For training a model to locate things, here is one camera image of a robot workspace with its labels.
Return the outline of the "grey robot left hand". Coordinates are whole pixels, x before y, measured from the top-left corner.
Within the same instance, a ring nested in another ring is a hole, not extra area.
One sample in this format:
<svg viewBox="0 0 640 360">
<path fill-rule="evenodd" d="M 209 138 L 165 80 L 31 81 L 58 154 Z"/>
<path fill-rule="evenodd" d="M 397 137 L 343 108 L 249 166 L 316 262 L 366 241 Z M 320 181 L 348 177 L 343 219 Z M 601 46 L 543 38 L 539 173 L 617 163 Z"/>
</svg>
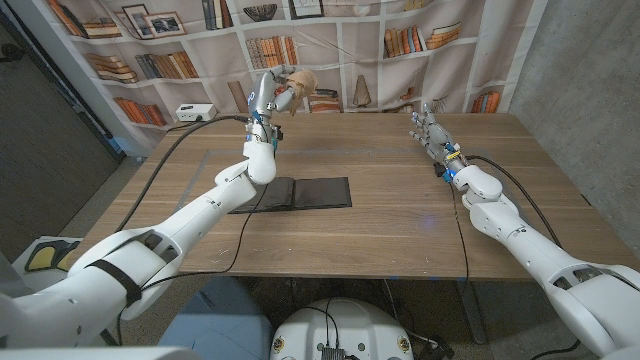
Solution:
<svg viewBox="0 0 640 360">
<path fill-rule="evenodd" d="M 286 85 L 285 90 L 276 95 L 279 86 L 278 79 L 283 75 L 291 75 L 296 68 L 290 65 L 280 65 L 267 70 L 255 82 L 248 95 L 249 115 L 258 120 L 266 121 L 272 117 L 272 112 L 288 110 L 294 102 L 295 90 L 291 85 Z"/>
</svg>

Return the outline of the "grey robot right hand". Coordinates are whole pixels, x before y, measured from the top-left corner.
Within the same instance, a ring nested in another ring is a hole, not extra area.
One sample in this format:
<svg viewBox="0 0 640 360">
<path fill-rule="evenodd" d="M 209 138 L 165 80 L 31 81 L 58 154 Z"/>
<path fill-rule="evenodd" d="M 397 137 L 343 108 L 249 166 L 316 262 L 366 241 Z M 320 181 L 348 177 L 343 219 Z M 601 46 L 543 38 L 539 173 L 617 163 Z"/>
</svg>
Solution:
<svg viewBox="0 0 640 360">
<path fill-rule="evenodd" d="M 421 113 L 412 113 L 412 123 L 416 131 L 410 131 L 435 162 L 436 175 L 451 182 L 455 175 L 467 166 L 462 159 L 460 146 L 453 142 L 451 134 L 435 118 L 430 106 L 425 103 Z"/>
</svg>

